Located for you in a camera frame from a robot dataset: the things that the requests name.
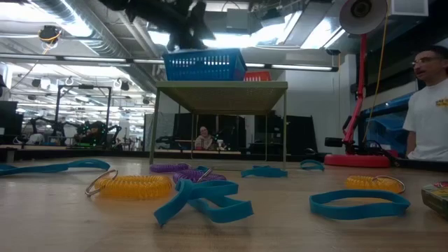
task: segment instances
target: man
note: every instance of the man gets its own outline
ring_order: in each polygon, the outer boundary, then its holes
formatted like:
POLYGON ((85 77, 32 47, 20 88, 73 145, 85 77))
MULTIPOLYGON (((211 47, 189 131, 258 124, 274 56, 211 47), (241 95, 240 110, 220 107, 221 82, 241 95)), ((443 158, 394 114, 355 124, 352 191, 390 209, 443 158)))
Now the man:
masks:
POLYGON ((448 161, 448 49, 431 46, 414 61, 416 77, 426 87, 409 100, 403 128, 409 131, 412 160, 448 161))

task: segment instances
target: metal key ring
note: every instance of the metal key ring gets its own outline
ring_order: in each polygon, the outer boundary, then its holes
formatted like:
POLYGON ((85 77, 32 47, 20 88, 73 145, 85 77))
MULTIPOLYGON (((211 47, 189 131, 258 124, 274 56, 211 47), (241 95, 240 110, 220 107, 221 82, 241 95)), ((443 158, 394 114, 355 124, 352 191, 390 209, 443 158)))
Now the metal key ring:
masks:
POLYGON ((103 174, 99 175, 94 181, 92 181, 92 182, 90 183, 90 185, 85 189, 85 192, 84 192, 84 193, 87 195, 87 197, 91 197, 92 195, 95 195, 95 194, 99 193, 99 191, 100 191, 102 188, 98 188, 98 189, 96 189, 96 190, 93 190, 92 192, 90 192, 90 190, 91 190, 92 187, 95 185, 95 182, 97 182, 99 179, 105 177, 106 175, 111 174, 112 172, 115 172, 115 175, 114 175, 113 178, 112 178, 112 180, 114 180, 114 179, 117 177, 117 175, 118 175, 118 171, 117 171, 116 169, 108 170, 108 171, 104 172, 103 174))
POLYGON ((400 193, 404 193, 404 192, 406 191, 406 185, 405 185, 401 180, 396 179, 396 178, 393 178, 393 177, 391 177, 391 176, 376 176, 376 177, 374 177, 374 178, 372 179, 372 181, 375 181, 375 180, 380 179, 380 178, 383 178, 383 179, 392 179, 392 180, 394 180, 394 181, 399 182, 399 184, 402 186, 403 189, 402 189, 398 194, 400 194, 400 193))
POLYGON ((209 168, 204 174, 196 181, 196 183, 200 183, 203 179, 205 179, 211 172, 213 171, 212 168, 209 168))

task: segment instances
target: eyeglasses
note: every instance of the eyeglasses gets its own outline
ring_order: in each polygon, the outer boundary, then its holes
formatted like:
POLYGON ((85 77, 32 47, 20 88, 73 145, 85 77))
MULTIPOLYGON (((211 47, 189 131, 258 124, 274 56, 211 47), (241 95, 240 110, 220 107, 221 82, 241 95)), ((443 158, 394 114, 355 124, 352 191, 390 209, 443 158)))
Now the eyeglasses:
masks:
POLYGON ((422 57, 421 59, 413 61, 411 64, 415 66, 416 64, 426 64, 432 62, 433 60, 441 60, 441 57, 422 57))

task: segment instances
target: red base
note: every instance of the red base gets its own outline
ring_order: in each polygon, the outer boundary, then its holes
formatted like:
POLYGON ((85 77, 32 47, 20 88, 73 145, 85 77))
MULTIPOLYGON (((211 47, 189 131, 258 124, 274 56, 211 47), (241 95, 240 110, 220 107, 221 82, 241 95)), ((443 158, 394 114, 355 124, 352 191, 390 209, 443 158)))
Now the red base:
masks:
POLYGON ((380 155, 326 155, 326 165, 344 167, 389 168, 391 162, 380 155))

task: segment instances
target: white t-shirt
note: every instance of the white t-shirt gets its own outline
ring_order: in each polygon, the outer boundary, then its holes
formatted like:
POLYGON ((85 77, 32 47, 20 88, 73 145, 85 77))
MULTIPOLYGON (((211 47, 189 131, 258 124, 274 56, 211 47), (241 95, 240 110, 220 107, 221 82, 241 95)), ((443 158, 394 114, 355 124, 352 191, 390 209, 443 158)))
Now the white t-shirt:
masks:
POLYGON ((411 96, 403 129, 416 132, 409 159, 448 161, 448 79, 411 96))

